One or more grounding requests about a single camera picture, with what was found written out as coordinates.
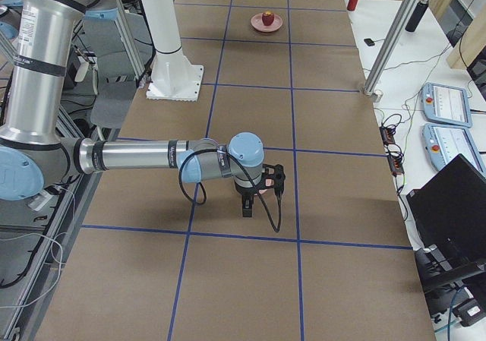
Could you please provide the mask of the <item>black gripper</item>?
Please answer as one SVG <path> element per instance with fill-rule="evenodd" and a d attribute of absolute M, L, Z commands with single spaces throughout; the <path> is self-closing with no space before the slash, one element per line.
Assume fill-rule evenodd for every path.
<path fill-rule="evenodd" d="M 242 202 L 242 216 L 244 218 L 251 218 L 253 216 L 254 196 L 260 195 L 261 183 L 244 187 L 235 182 L 235 189 L 241 195 Z"/>

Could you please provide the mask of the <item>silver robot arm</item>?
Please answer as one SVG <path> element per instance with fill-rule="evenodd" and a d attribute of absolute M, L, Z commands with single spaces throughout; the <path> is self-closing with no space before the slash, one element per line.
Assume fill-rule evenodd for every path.
<path fill-rule="evenodd" d="M 88 13 L 111 14 L 117 0 L 22 0 L 23 11 L 5 123 L 1 127 L 1 197 L 23 200 L 74 173 L 110 169 L 178 170 L 181 183 L 232 178 L 242 214 L 268 172 L 258 136 L 237 134 L 227 145 L 198 141 L 108 142 L 63 139 L 55 127 L 68 71 L 71 36 Z"/>

